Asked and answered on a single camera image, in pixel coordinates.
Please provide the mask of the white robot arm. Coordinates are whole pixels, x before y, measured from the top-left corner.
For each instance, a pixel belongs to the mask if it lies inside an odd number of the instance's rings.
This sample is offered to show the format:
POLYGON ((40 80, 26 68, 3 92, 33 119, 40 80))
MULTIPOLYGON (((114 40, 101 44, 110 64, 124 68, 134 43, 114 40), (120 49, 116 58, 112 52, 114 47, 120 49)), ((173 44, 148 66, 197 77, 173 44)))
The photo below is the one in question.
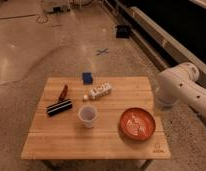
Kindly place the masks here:
POLYGON ((199 69, 190 62, 163 70, 157 75, 157 103, 172 107, 181 100, 206 118, 206 88, 196 83, 199 77, 199 69))

